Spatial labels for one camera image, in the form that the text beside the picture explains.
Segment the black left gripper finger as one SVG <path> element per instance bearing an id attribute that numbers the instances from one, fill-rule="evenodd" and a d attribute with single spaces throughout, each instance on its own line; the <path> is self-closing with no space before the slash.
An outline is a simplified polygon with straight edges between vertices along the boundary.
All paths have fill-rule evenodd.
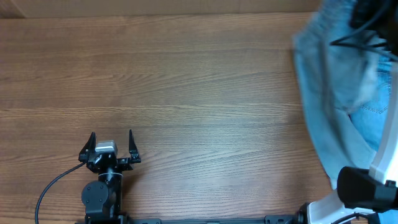
<path id="1" fill-rule="evenodd" d="M 83 146 L 82 150 L 80 151 L 78 155 L 78 160 L 80 162 L 88 162 L 90 155 L 95 152 L 95 146 L 96 146 L 96 134 L 95 132 L 92 132 L 88 141 L 86 144 Z"/>
<path id="2" fill-rule="evenodd" d="M 128 149 L 129 149 L 129 153 L 131 155 L 131 164 L 141 163 L 141 157 L 139 155 L 139 151 L 138 151 L 138 148 L 134 141 L 134 136 L 133 136 L 133 132 L 131 129 L 129 130 L 129 147 L 128 147 Z"/>

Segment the light blue denim shorts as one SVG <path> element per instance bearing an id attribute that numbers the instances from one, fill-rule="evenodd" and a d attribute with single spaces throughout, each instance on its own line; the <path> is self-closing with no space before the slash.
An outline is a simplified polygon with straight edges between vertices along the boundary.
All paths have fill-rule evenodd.
<path id="1" fill-rule="evenodd" d="M 391 95 L 387 57 L 332 45 L 342 37 L 355 44 L 379 42 L 370 31 L 352 36 L 349 22 L 354 6 L 354 1 L 323 1 L 293 39 L 305 122 L 332 187 L 343 167 L 370 166 Z"/>

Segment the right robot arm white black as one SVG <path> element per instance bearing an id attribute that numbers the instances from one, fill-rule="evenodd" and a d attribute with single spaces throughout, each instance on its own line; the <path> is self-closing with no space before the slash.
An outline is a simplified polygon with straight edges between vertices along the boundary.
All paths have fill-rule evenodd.
<path id="1" fill-rule="evenodd" d="M 397 209 L 397 63 L 392 63 L 392 95 L 378 152 L 369 169 L 344 167 L 337 188 L 304 204 L 291 223 L 346 223 Z"/>

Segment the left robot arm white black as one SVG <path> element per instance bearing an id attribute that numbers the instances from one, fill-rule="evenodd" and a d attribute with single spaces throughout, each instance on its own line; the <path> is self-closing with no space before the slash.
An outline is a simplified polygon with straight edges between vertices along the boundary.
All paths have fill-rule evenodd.
<path id="1" fill-rule="evenodd" d="M 96 142 L 95 133 L 80 151 L 78 160 L 98 175 L 81 193 L 85 223 L 132 223 L 132 218 L 122 211 L 123 172 L 133 170 L 133 165 L 141 162 L 132 131 L 128 151 L 129 157 L 119 158 L 115 141 Z"/>

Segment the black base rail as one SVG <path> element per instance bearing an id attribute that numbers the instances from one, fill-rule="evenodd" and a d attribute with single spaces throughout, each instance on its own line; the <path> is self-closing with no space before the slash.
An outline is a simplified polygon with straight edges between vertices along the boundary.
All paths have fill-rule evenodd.
<path id="1" fill-rule="evenodd" d="M 184 220 L 161 220 L 158 218 L 106 221 L 82 221 L 84 223 L 125 223 L 125 224 L 280 224 L 296 223 L 295 215 L 266 215 L 264 218 L 221 218 L 221 219 L 184 219 Z"/>

